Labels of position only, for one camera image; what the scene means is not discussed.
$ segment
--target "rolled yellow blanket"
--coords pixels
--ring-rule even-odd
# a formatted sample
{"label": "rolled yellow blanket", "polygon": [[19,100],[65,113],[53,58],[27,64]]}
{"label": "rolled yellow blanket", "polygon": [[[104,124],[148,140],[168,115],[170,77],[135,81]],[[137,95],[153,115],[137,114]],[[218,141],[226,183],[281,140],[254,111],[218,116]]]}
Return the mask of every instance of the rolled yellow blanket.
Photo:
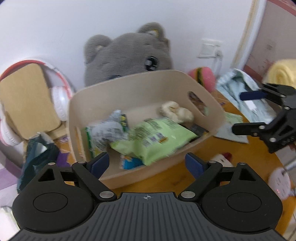
{"label": "rolled yellow blanket", "polygon": [[282,59],[274,63],[268,70],[266,82],[296,88],[296,59]]}

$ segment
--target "crosshair logo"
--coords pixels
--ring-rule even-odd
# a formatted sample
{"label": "crosshair logo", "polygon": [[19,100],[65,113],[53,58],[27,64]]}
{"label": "crosshair logo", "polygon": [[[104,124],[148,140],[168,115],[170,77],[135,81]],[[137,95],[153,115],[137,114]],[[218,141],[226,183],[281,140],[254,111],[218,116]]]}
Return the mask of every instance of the crosshair logo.
{"label": "crosshair logo", "polygon": [[146,199],[146,200],[148,200],[148,199],[150,199],[152,197],[150,195],[145,195],[143,198]]}

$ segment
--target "green and yellow package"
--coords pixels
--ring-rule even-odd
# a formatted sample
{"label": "green and yellow package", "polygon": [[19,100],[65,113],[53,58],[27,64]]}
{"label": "green and yellow package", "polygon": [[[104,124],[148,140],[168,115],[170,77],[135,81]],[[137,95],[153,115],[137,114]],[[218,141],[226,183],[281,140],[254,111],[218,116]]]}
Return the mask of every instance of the green and yellow package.
{"label": "green and yellow package", "polygon": [[127,140],[111,143],[111,148],[137,157],[146,166],[172,155],[197,135],[170,119],[147,119],[128,132]]}

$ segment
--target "white and red headphones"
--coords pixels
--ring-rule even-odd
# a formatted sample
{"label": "white and red headphones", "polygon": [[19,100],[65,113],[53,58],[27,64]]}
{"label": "white and red headphones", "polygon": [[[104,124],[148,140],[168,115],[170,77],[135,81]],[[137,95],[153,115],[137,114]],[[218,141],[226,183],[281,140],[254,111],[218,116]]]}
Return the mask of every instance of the white and red headphones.
{"label": "white and red headphones", "polygon": [[[50,70],[53,70],[62,81],[62,86],[53,86],[50,90],[52,103],[57,116],[61,121],[66,121],[68,102],[72,98],[73,91],[65,76],[53,65],[37,59],[25,59],[7,68],[3,74],[1,74],[0,81],[27,64],[39,64],[41,66],[46,66]],[[6,146],[16,146],[22,142],[22,138],[19,137],[7,124],[2,104],[0,109],[0,141]]]}

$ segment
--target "wooden table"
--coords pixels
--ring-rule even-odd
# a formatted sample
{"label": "wooden table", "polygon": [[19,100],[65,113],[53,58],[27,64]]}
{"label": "wooden table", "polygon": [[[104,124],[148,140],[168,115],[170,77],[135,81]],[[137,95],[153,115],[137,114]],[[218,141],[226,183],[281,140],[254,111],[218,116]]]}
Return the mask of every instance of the wooden table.
{"label": "wooden table", "polygon": [[[231,103],[226,103],[224,110],[239,114]],[[265,144],[256,137],[248,137],[249,144],[242,144],[228,140],[210,137],[203,142],[203,147],[195,154],[207,161],[219,153],[230,152],[232,163],[235,166],[238,162],[246,162],[266,182],[269,174],[282,164],[275,154],[269,154]],[[184,161],[162,173],[141,182],[113,190],[117,195],[121,192],[175,192],[177,195],[194,181],[193,176],[186,169]],[[277,232],[284,234],[296,205],[296,198],[290,197],[283,201],[283,214],[276,227]]]}

